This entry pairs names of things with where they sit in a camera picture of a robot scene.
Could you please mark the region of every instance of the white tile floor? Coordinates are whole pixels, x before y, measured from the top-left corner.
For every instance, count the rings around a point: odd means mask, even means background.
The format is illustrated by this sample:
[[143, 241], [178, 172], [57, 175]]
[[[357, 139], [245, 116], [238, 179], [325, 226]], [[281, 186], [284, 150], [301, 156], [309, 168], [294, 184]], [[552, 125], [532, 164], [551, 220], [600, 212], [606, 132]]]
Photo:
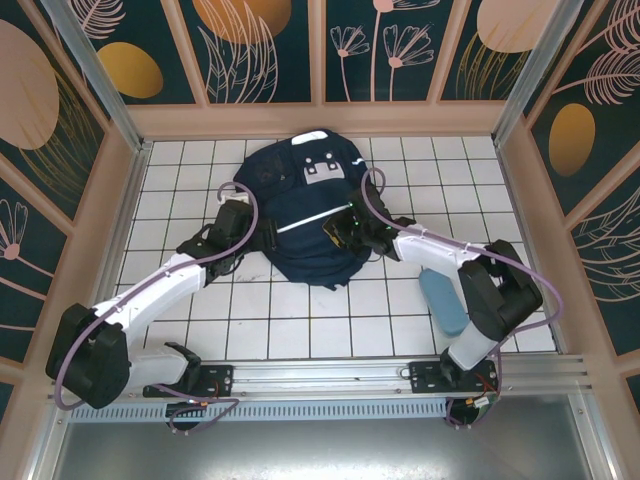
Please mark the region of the white tile floor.
[[[513, 242], [528, 263], [516, 217], [488, 137], [352, 139], [384, 170], [382, 195], [394, 215], [483, 243]], [[275, 140], [155, 143], [117, 291], [157, 269], [215, 218], [211, 194], [243, 158]], [[185, 298], [148, 329], [145, 345], [173, 340], [204, 360], [384, 357], [441, 353], [444, 336], [418, 287], [420, 267], [372, 259], [346, 288], [291, 284], [261, 253]], [[544, 315], [536, 313], [528, 322]], [[506, 352], [555, 350], [548, 328], [518, 334]]]

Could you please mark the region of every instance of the blue sponge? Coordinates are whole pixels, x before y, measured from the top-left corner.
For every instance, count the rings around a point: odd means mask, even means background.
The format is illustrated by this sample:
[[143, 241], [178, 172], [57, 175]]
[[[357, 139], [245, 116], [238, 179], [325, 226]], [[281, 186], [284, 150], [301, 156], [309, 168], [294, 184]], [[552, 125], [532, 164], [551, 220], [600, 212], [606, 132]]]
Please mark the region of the blue sponge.
[[464, 313], [462, 302], [449, 277], [427, 269], [420, 274], [419, 281], [442, 333], [449, 337], [460, 335], [469, 323], [469, 316]]

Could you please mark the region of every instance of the flower illustration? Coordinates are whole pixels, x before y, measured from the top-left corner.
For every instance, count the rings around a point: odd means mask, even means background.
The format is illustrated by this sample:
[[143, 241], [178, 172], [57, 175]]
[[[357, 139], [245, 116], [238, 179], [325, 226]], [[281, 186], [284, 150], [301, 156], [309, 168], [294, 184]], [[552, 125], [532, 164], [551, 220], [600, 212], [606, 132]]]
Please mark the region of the flower illustration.
[[[48, 277], [53, 277], [52, 273], [47, 272], [20, 256], [20, 245], [27, 228], [28, 217], [29, 210], [20, 202], [16, 202], [12, 212], [9, 202], [4, 198], [0, 200], [0, 260], [18, 260], [39, 273], [47, 275]], [[23, 287], [22, 285], [3, 277], [0, 277], [0, 283], [39, 300], [44, 300], [46, 298], [46, 296], [41, 293]], [[0, 325], [0, 328], [12, 328], [14, 330], [20, 329], [18, 327], [9, 327], [6, 325]]]
[[431, 44], [429, 28], [406, 27], [398, 37], [398, 26], [387, 27], [383, 31], [384, 48], [387, 51], [391, 78], [389, 80], [389, 100], [393, 100], [393, 76], [396, 68], [421, 65], [433, 60], [433, 50], [428, 50]]
[[349, 96], [349, 89], [347, 87], [347, 77], [344, 73], [344, 59], [346, 57], [360, 55], [361, 53], [367, 53], [369, 51], [369, 44], [365, 42], [367, 38], [362, 32], [362, 25], [357, 28], [347, 27], [344, 29], [344, 32], [340, 27], [333, 27], [330, 33], [333, 46], [336, 47], [336, 52], [340, 57], [344, 93], [347, 96], [347, 102], [350, 102], [351, 97]]
[[377, 13], [376, 23], [373, 27], [373, 54], [371, 55], [371, 69], [369, 72], [369, 76], [371, 77], [370, 90], [372, 102], [376, 101], [376, 52], [378, 51], [377, 45], [380, 16], [383, 13], [393, 12], [394, 10], [420, 10], [422, 8], [435, 7], [439, 3], [440, 0], [373, 0], [373, 7], [376, 9]]

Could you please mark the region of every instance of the white stripe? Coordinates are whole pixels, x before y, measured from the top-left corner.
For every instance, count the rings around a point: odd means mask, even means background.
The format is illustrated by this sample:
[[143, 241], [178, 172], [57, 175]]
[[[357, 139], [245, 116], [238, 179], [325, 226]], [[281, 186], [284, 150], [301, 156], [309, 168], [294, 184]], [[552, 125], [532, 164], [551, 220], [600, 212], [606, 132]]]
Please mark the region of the white stripe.
[[304, 220], [300, 220], [299, 222], [292, 223], [291, 225], [287, 225], [286, 227], [279, 228], [277, 232], [278, 233], [288, 232], [289, 230], [298, 228], [301, 225], [305, 225], [309, 222], [313, 222], [314, 220], [318, 220], [319, 218], [322, 218], [322, 217], [328, 217], [329, 215], [333, 215], [334, 213], [341, 212], [342, 210], [346, 210], [347, 208], [350, 208], [349, 205], [343, 205], [341, 207], [337, 207], [332, 210], [319, 213], [318, 215], [314, 215], [313, 217], [305, 218]]

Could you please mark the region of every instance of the navy backpack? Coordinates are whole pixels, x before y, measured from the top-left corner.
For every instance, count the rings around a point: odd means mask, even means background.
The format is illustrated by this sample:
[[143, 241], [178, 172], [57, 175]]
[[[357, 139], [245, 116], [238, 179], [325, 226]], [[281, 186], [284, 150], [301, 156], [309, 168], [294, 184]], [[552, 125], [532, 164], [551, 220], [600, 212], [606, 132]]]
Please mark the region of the navy backpack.
[[344, 207], [360, 188], [366, 170], [356, 146], [330, 130], [280, 141], [245, 159], [234, 180], [255, 194], [261, 218], [285, 230], [264, 253], [289, 281], [335, 290], [367, 261], [370, 250], [356, 256], [340, 249], [322, 228], [327, 212]]

